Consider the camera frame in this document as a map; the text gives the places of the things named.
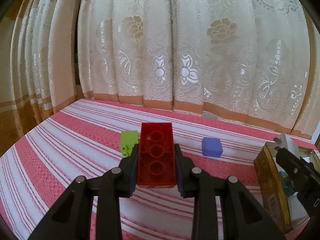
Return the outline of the pink striped tablecloth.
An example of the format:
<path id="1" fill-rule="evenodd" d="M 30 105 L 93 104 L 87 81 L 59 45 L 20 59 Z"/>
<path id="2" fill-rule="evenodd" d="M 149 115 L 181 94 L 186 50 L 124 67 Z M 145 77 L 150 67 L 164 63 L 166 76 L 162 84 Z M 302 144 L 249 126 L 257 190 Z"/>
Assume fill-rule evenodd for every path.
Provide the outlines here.
<path id="1" fill-rule="evenodd" d="M 77 177 L 94 178 L 119 165 L 122 131 L 170 122 L 183 154 L 212 176 L 234 175 L 261 200 L 254 160 L 275 132 L 176 112 L 81 99 L 40 123 L 1 156 L 1 216 L 27 239 Z M 202 154 L 204 137 L 220 139 L 221 157 Z"/>

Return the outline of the gold metal tin tray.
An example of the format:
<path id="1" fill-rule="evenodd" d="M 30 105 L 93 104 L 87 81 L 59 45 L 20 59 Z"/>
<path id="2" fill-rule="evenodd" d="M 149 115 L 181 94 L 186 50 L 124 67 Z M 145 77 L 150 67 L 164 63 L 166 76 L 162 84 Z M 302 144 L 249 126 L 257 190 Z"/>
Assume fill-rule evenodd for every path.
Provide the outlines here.
<path id="1" fill-rule="evenodd" d="M 315 236 L 316 230 L 319 228 L 319 217 L 307 218 L 299 223 L 293 221 L 293 215 L 291 215 L 289 207 L 289 197 L 285 196 L 278 174 L 279 171 L 284 170 L 276 163 L 276 146 L 275 142 L 266 142 L 254 160 L 264 208 L 282 233 L 288 233 L 306 222 L 307 225 L 303 231 L 304 237 Z M 298 157 L 302 157 L 306 162 L 311 163 L 319 173 L 319 157 L 314 150 L 299 147 Z"/>

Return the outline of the green toy brick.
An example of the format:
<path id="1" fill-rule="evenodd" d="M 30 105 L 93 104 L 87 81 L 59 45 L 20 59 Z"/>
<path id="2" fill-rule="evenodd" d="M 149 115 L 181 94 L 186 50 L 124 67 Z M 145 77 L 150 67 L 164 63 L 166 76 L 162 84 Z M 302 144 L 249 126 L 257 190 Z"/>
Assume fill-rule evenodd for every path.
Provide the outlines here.
<path id="1" fill-rule="evenodd" d="M 137 131 L 122 131 L 120 138 L 121 154 L 124 157 L 131 155 L 132 149 L 138 144 L 138 132 Z"/>

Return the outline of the purple cube block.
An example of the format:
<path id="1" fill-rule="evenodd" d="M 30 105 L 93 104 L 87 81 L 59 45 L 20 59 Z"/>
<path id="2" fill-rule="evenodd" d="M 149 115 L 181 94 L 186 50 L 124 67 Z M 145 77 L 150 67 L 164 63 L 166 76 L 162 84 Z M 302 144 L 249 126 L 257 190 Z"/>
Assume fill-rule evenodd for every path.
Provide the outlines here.
<path id="1" fill-rule="evenodd" d="M 223 153 L 220 139 L 204 137 L 202 140 L 202 154 L 207 157 L 219 158 Z"/>

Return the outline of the white rectangular box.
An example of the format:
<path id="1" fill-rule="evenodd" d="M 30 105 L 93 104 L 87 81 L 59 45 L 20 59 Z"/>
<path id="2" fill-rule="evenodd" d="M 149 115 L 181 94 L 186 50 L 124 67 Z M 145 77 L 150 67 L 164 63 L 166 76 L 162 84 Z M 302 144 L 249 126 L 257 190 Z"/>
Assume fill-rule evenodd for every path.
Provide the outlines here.
<path id="1" fill-rule="evenodd" d="M 299 156 L 298 145 L 286 133 L 281 133 L 274 140 L 280 148 L 287 149 L 289 152 L 291 152 L 296 157 Z"/>

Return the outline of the cream floral curtain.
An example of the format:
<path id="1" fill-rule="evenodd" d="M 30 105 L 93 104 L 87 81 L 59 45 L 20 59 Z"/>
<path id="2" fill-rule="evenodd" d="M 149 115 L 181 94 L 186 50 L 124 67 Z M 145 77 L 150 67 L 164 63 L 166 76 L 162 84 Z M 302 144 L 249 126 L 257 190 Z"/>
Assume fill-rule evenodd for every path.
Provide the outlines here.
<path id="1" fill-rule="evenodd" d="M 307 0 L 1 0 L 1 152 L 81 98 L 310 139 L 319 14 Z"/>

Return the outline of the red toy brick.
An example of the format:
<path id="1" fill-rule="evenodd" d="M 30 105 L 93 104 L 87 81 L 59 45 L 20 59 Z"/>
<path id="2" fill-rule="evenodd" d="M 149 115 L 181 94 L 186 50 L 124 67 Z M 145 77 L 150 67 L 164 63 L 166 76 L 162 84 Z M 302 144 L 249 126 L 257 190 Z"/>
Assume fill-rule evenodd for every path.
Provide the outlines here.
<path id="1" fill-rule="evenodd" d="M 144 188 L 176 186 L 172 123 L 142 123 L 138 147 L 137 185 Z"/>

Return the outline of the teal printed toy brick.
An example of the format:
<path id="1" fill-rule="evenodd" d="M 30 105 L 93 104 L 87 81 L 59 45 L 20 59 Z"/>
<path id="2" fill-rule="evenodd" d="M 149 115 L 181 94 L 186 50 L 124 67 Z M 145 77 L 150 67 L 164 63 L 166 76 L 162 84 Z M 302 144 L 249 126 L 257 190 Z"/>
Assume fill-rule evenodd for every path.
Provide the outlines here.
<path id="1" fill-rule="evenodd" d="M 286 197 L 296 196 L 297 192 L 293 188 L 293 181 L 285 171 L 279 171 L 279 178 Z"/>

